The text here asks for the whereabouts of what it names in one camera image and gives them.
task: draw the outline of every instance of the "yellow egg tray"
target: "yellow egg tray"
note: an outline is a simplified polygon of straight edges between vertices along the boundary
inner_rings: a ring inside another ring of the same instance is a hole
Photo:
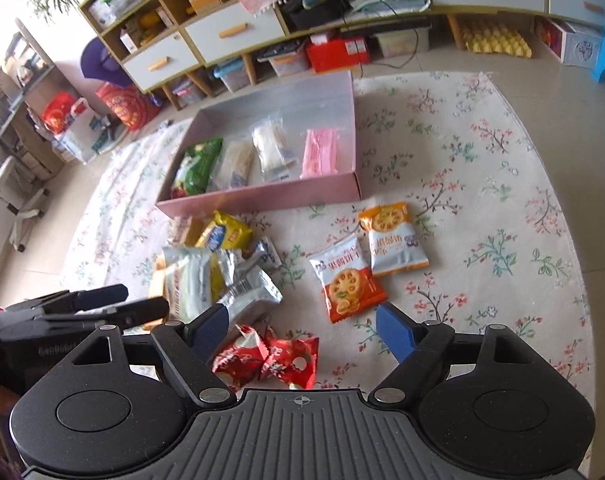
[[[465,46],[471,52],[531,58],[531,49],[525,39],[504,23],[473,20],[460,23],[460,29]]]

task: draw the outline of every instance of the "pink box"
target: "pink box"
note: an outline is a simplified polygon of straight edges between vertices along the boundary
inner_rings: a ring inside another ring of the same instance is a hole
[[[250,138],[252,126],[280,114],[286,140],[298,157],[288,180],[264,183],[256,156],[249,185],[171,200],[171,185],[188,146],[210,137]],[[307,129],[338,129],[337,174],[300,178]],[[269,88],[201,108],[185,133],[178,154],[156,200],[167,216],[207,216],[216,209],[230,214],[286,209],[318,203],[356,202],[361,191],[356,175],[358,156],[351,72],[327,73],[278,82]]]

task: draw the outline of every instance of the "metal screw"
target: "metal screw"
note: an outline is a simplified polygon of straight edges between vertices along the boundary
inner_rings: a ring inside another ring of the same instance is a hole
[[[396,404],[405,399],[405,393],[397,388],[381,388],[373,396],[378,402],[384,402],[385,404]]]
[[[209,404],[217,404],[218,402],[224,402],[231,397],[228,390],[224,388],[207,388],[200,392],[200,400]]]

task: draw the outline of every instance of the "wooden drawer handle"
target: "wooden drawer handle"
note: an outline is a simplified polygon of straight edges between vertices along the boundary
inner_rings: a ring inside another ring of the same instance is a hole
[[[249,27],[249,23],[240,23],[239,25],[236,25],[235,27],[231,27],[228,28],[227,30],[223,30],[222,32],[218,33],[218,37],[223,40],[224,38],[228,38],[230,36],[235,36],[236,34],[241,33],[243,30],[247,30],[247,27]]]
[[[154,64],[149,65],[148,70],[149,70],[149,72],[153,72],[154,70],[162,68],[168,64],[169,64],[169,56],[165,56],[162,59],[156,61]]]
[[[591,12],[597,12],[598,14],[605,14],[605,8],[591,2],[585,2],[585,9],[591,10]]]

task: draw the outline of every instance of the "pink snack package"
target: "pink snack package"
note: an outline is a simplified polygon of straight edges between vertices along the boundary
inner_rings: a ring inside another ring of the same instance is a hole
[[[300,178],[337,173],[337,132],[333,128],[307,130]]]

